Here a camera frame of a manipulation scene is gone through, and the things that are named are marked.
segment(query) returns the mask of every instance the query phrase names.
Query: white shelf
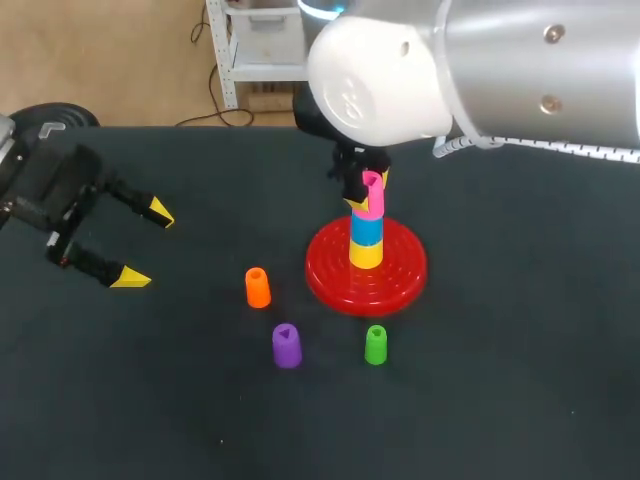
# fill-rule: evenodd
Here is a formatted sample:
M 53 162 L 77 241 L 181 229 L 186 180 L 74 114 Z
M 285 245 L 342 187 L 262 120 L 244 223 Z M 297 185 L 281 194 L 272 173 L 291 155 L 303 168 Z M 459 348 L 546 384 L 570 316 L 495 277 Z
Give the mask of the white shelf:
M 304 82 L 307 69 L 304 65 L 261 65 L 246 63 L 242 55 L 235 55 L 230 73 L 234 82 Z
M 220 84 L 225 108 L 238 108 L 236 82 L 298 82 L 307 79 L 305 65 L 258 64 L 243 59 L 242 48 L 233 34 L 227 36 L 227 16 L 290 16 L 299 15 L 295 8 L 239 9 L 232 8 L 224 0 L 207 0 L 209 23 L 218 63 Z

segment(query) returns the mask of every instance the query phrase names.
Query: screw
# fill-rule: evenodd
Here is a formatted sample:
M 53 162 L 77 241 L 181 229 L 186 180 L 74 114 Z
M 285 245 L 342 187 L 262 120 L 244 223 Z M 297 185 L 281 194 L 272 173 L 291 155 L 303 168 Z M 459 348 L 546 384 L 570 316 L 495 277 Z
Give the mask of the screw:
M 540 110 L 547 115 L 555 115 L 562 110 L 562 102 L 553 95 L 545 95 L 540 102 Z
M 558 43 L 566 33 L 564 25 L 551 25 L 545 29 L 544 39 L 547 43 Z

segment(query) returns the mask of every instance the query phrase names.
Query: green block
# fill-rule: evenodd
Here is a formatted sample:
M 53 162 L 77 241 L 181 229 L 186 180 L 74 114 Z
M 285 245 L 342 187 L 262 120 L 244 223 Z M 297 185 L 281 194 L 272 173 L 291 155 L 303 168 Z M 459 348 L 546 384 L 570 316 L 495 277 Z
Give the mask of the green block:
M 387 361 L 387 332 L 380 325 L 374 325 L 367 331 L 364 359 L 371 365 L 382 365 Z

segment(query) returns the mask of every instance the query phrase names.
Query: red base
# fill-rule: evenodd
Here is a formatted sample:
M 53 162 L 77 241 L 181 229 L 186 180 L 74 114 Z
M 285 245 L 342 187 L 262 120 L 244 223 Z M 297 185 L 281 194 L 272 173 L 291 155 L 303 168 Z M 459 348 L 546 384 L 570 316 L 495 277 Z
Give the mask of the red base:
M 413 302 L 427 282 L 427 255 L 407 227 L 384 219 L 384 259 L 372 270 L 349 262 L 349 217 L 318 232 L 307 251 L 307 282 L 313 293 L 339 312 L 365 317 L 395 313 Z

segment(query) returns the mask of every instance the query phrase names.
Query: silver robot arm segment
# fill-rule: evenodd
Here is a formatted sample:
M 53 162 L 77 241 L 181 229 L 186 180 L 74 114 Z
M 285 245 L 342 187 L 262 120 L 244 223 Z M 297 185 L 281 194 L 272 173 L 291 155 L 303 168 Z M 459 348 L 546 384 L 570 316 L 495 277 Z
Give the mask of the silver robot arm segment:
M 636 0 L 362 0 L 316 38 L 309 84 L 367 145 L 438 137 L 436 156 L 520 144 L 637 162 L 638 18 Z

